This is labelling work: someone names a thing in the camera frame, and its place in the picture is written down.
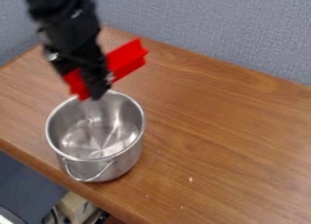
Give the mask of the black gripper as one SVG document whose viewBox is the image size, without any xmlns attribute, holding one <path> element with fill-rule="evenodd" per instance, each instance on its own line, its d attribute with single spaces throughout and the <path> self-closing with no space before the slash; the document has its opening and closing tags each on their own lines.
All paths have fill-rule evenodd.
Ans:
<svg viewBox="0 0 311 224">
<path fill-rule="evenodd" d="M 61 19 L 40 23 L 40 40 L 47 60 L 60 76 L 81 69 L 80 76 L 93 100 L 99 100 L 111 88 L 105 55 L 97 45 L 100 31 L 97 19 Z"/>
</svg>

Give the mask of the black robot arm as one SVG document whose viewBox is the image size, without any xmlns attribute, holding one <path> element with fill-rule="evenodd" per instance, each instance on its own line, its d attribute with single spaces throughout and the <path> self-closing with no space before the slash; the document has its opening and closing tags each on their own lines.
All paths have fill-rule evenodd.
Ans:
<svg viewBox="0 0 311 224">
<path fill-rule="evenodd" d="M 47 61 L 73 93 L 80 87 L 93 100 L 111 88 L 107 60 L 97 36 L 101 31 L 93 0 L 25 0 L 31 18 L 37 23 L 37 34 Z"/>
</svg>

